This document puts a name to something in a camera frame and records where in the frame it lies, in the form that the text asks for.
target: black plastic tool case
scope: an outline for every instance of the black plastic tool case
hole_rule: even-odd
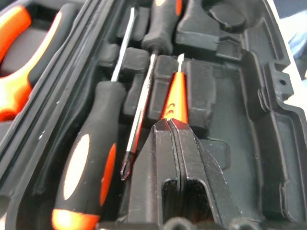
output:
[[[289,76],[282,73],[290,61],[265,0],[185,2],[186,20],[174,32],[173,55],[161,55],[156,63],[132,179],[120,180],[149,66],[141,41],[152,0],[138,3],[120,76],[128,94],[119,120],[117,163],[97,229],[307,229],[306,118],[300,108],[283,103],[293,94]],[[5,229],[52,229],[65,160],[91,110],[96,84],[110,79],[130,5],[126,0],[85,2],[66,43],[2,140]],[[163,138],[169,128],[158,121],[181,53],[191,129],[177,128],[185,145],[176,174],[177,166],[166,164],[173,156]],[[171,167],[176,172],[171,174]]]

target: flathead screwdriver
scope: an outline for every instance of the flathead screwdriver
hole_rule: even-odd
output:
[[[112,181],[118,119],[126,96],[117,81],[136,15],[132,7],[112,79],[98,83],[92,110],[69,153],[52,212],[56,230],[92,230],[100,219]]]
[[[142,48],[152,53],[150,65],[142,87],[136,114],[128,140],[126,154],[120,171],[125,180],[131,171],[137,149],[141,127],[153,82],[153,70],[158,55],[170,55],[173,51],[172,36],[182,13],[182,0],[154,0],[151,10],[150,28],[142,41]]]

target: tool case compartment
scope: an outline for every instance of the tool case compartment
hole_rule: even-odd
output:
[[[290,61],[265,0],[184,1],[174,51],[154,67],[132,177],[121,181],[150,62],[141,42],[153,1],[137,2],[119,78],[127,97],[116,164],[96,229],[307,229],[307,123],[303,110],[283,103],[293,94],[282,73]],[[0,222],[6,229],[52,229],[65,161],[98,82],[111,78],[132,4],[85,1],[3,138]],[[181,53],[189,126],[160,121]],[[175,151],[171,142],[184,144]]]

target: screwdriver tip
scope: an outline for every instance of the screwdriver tip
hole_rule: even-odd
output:
[[[178,56],[178,59],[177,59],[177,62],[178,62],[178,72],[181,72],[181,70],[182,70],[183,60],[184,60],[184,54],[180,54]]]
[[[120,178],[122,181],[125,181],[130,175],[133,156],[134,154],[132,152],[126,152],[124,156],[123,164],[120,170]]]

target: pliers handle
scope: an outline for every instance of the pliers handle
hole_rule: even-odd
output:
[[[66,40],[76,13],[75,5],[65,4],[30,60],[19,70],[0,78],[0,121],[14,119],[22,111],[33,87]],[[31,15],[24,5],[14,6],[0,16],[0,62],[31,22]]]

